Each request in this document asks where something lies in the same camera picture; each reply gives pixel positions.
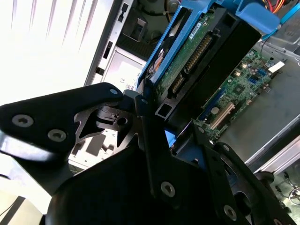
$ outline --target electronic chip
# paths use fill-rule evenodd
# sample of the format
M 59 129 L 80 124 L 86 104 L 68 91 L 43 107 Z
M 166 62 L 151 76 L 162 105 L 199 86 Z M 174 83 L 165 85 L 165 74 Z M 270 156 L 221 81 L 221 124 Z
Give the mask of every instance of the electronic chip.
M 237 95 L 240 95 L 240 94 L 244 91 L 244 89 L 245 89 L 245 87 L 243 87 L 243 86 L 241 86 L 241 85 L 238 84 L 238 85 L 234 88 L 233 92 L 234 92 L 235 94 L 237 94 Z

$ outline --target blue cable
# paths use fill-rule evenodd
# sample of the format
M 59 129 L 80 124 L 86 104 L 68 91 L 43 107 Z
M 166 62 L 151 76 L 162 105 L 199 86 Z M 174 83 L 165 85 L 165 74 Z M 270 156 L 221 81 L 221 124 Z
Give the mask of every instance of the blue cable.
M 285 14 L 284 17 L 282 17 L 282 19 L 280 20 L 280 24 L 283 25 L 286 21 L 288 21 L 288 19 L 290 19 L 298 10 L 300 9 L 300 3 L 297 3 L 293 8 L 291 8 L 290 11 L 287 12 L 287 14 Z M 273 30 L 270 34 L 266 34 L 264 36 L 262 36 L 262 40 L 265 41 L 267 40 L 269 37 L 271 37 L 274 33 L 277 32 L 277 29 Z

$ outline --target orange wire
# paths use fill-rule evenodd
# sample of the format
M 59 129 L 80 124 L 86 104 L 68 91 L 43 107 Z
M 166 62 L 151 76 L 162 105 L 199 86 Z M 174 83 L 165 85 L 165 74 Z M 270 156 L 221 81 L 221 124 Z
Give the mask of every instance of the orange wire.
M 285 0 L 281 0 L 280 4 L 279 4 L 278 7 L 274 10 L 273 13 L 278 12 L 278 11 L 281 9 L 281 7 L 283 6 L 284 2 L 285 2 Z

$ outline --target motherboard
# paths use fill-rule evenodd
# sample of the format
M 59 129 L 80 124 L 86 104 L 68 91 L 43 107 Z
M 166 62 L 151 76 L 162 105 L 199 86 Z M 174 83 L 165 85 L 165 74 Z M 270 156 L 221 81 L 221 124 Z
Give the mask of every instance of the motherboard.
M 216 141 L 230 124 L 263 91 L 269 92 L 274 63 L 252 49 L 203 106 L 195 120 Z

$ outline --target yellow wire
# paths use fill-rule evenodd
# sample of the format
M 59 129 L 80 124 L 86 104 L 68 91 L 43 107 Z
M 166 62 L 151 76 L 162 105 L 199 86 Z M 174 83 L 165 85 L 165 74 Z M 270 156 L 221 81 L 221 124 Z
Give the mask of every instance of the yellow wire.
M 281 0 L 281 1 L 280 1 L 280 3 L 278 4 L 278 6 L 276 7 L 276 9 L 274 9 L 274 12 L 273 12 L 273 13 L 276 13 L 276 12 L 278 12 L 278 11 L 281 9 L 281 7 L 282 7 L 282 5 L 283 5 L 283 2 L 284 2 L 284 0 Z
M 263 2 L 264 2 L 264 4 L 265 4 L 265 8 L 266 9 L 268 9 L 268 7 L 267 7 L 267 3 L 265 2 L 265 0 L 262 0 Z

